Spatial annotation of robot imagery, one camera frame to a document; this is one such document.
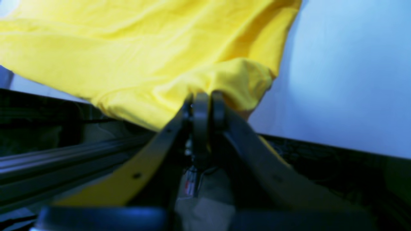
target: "yellow garment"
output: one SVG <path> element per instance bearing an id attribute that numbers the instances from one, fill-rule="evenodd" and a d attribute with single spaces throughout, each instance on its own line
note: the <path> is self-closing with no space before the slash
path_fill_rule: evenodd
<path id="1" fill-rule="evenodd" d="M 252 110 L 278 75 L 300 0 L 21 0 L 0 64 L 161 129 L 190 92 Z"/>

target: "screw hole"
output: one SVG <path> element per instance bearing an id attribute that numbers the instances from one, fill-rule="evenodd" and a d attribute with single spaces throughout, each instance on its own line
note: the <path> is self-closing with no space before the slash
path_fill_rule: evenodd
<path id="1" fill-rule="evenodd" d="M 141 177 L 141 173 L 136 173 L 133 175 L 133 179 L 138 179 Z"/>

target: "white wall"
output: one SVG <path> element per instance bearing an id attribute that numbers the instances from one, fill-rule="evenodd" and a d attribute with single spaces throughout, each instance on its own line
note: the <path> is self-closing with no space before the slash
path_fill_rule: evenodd
<path id="1" fill-rule="evenodd" d="M 410 0 L 305 0 L 254 129 L 411 158 L 410 10 Z"/>

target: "yellow cloth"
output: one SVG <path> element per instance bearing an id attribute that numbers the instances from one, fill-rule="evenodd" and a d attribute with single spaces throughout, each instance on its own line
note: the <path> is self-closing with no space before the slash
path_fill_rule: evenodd
<path id="1" fill-rule="evenodd" d="M 161 129 L 190 92 L 252 110 L 278 75 L 300 0 L 21 0 L 0 64 Z"/>

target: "black surface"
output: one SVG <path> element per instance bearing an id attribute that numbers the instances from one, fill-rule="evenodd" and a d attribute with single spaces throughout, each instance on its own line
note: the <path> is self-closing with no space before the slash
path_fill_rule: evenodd
<path id="1" fill-rule="evenodd" d="M 367 231 L 377 230 L 366 213 L 240 211 L 230 231 Z"/>

